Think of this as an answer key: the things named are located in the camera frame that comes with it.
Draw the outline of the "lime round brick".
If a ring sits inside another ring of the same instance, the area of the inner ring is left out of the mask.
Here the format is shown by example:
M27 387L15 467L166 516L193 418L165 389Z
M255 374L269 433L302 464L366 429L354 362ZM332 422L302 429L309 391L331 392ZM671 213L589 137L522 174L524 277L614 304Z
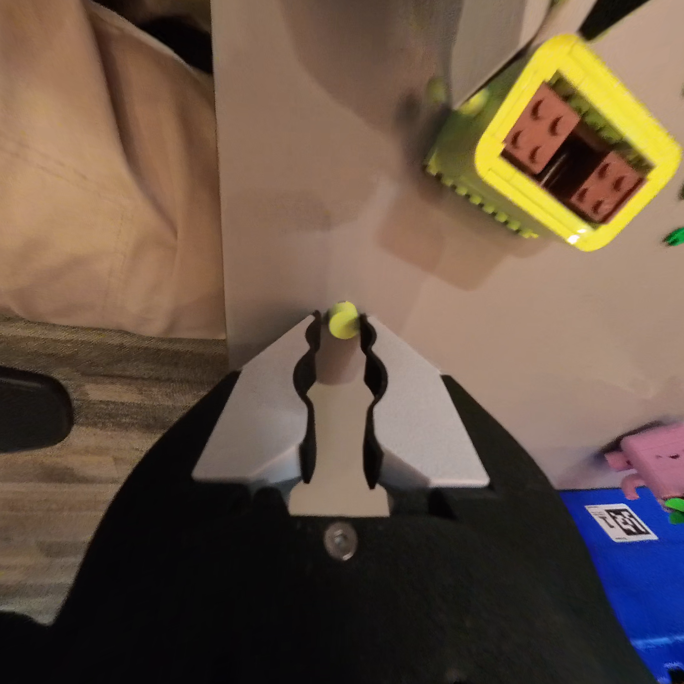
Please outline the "lime round brick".
M359 332L360 332L360 326L361 326L361 324L360 324L360 314L359 314L359 312L358 312L356 306L355 306L352 302L349 302L349 301L341 301L341 302L336 302L335 304L333 304L333 305L330 307L330 309L328 310L328 313L327 313L327 324L328 324L328 321L329 321L330 313L331 313L331 312L338 311L338 310L340 310L340 309L342 309L342 310L345 310L345 309L346 309L346 310L351 311L351 312L353 312L354 314L357 315L357 329L358 329L358 330L357 330L357 335L358 335Z

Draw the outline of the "person's black shoe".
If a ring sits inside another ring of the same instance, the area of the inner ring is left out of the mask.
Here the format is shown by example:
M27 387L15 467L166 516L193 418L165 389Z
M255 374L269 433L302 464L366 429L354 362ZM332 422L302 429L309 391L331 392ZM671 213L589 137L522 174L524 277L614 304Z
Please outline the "person's black shoe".
M1 367L1 452L53 447L72 431L74 409L61 382L51 376Z

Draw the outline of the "blue plastic bin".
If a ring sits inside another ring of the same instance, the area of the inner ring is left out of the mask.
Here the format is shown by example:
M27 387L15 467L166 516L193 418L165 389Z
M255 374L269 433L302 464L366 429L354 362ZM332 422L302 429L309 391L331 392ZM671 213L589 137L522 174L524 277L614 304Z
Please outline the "blue plastic bin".
M561 491L632 646L659 683L683 682L683 524L638 488Z

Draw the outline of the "person's black clothed body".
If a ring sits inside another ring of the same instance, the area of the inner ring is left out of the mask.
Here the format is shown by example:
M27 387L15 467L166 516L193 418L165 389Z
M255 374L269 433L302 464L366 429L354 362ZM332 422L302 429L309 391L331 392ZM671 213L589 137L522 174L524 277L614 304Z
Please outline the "person's black clothed body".
M159 16L142 22L140 29L170 48L183 61L213 74L211 34L182 16Z

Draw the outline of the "pink brick flowerpot model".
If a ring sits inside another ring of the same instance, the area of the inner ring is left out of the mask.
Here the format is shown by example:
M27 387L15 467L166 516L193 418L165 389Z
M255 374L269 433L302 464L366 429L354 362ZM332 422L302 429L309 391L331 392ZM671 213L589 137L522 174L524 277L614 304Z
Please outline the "pink brick flowerpot model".
M620 488L629 501L647 488L672 525L683 524L683 423L669 423L623 437L604 454L610 468L626 473Z

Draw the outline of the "scattered green leaf pieces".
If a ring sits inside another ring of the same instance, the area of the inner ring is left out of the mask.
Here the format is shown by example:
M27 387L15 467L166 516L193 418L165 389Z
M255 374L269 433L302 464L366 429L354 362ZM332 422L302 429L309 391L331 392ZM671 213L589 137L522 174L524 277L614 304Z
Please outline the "scattered green leaf pieces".
M680 225L673 228L662 238L662 244L668 247L680 246L683 244L683 181L677 195L679 206L681 209Z

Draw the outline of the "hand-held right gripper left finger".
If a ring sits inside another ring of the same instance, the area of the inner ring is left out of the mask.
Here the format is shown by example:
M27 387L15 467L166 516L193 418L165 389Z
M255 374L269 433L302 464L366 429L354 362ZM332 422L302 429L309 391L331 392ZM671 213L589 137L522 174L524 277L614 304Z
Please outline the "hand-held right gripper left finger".
M192 477L252 493L276 488L288 500L310 483L317 459L315 409L322 315L313 312L246 363L211 432Z

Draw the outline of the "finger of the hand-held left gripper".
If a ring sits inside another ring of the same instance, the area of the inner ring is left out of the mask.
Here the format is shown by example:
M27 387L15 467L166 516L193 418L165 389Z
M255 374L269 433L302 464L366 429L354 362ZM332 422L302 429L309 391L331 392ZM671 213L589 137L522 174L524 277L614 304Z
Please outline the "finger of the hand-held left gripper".
M451 48L451 106L460 107L537 34L551 1L462 1Z
M571 33L586 42L609 42L649 1L553 1L551 35Z

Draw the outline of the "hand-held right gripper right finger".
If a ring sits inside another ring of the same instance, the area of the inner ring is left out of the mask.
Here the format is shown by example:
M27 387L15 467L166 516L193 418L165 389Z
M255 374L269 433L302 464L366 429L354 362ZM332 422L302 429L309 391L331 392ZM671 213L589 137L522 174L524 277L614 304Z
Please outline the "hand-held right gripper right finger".
M374 316L361 315L363 437L370 489L484 489L491 483L439 369Z

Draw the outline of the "lime green brick model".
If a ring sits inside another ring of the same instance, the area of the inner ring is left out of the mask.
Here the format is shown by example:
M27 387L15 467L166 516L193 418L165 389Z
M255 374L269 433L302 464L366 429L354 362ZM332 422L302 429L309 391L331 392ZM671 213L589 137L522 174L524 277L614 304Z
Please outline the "lime green brick model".
M665 188L682 158L589 43L567 33L451 112L424 167L512 232L593 252Z

